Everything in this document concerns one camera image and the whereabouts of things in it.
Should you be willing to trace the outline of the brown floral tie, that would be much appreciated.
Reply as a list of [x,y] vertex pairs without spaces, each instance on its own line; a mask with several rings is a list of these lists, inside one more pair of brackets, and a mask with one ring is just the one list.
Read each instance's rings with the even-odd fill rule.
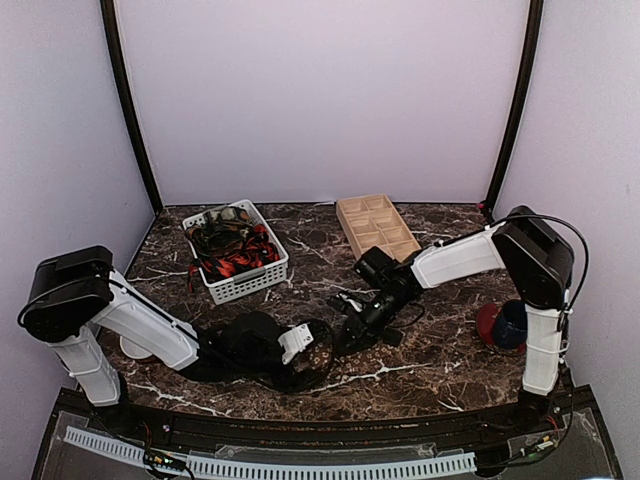
[[301,353],[297,369],[318,376],[328,376],[343,361],[361,360],[372,354],[378,347],[385,346],[380,339],[366,339],[363,345],[349,343],[344,346],[329,331],[319,330],[313,334],[314,340]]

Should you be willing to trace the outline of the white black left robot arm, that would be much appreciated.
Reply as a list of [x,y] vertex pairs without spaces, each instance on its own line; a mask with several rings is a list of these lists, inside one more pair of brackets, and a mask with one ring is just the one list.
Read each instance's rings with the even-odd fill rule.
[[297,370],[294,358],[316,341],[330,341],[327,324],[310,320],[289,330],[252,311],[215,330],[182,321],[141,295],[93,246],[42,261],[18,324],[51,348],[83,389],[97,419],[120,436],[141,427],[127,384],[104,355],[91,328],[101,326],[155,357],[182,377],[204,383],[247,377],[281,393],[321,384],[332,365]]

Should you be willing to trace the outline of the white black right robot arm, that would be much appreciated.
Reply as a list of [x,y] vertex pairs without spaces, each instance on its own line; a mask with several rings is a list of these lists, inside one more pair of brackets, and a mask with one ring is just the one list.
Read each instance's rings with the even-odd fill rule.
[[349,355],[383,340],[397,345],[396,315],[424,291],[491,270],[506,270],[520,296],[506,303],[492,325],[495,346],[523,347],[526,353],[518,401],[510,424],[521,434],[534,432],[549,416],[560,368],[568,348],[568,323],[580,288],[571,285],[575,255],[552,228],[552,216],[521,205],[482,229],[439,241],[399,262],[378,247],[367,250],[356,273],[377,289],[361,307],[348,299],[338,348]]

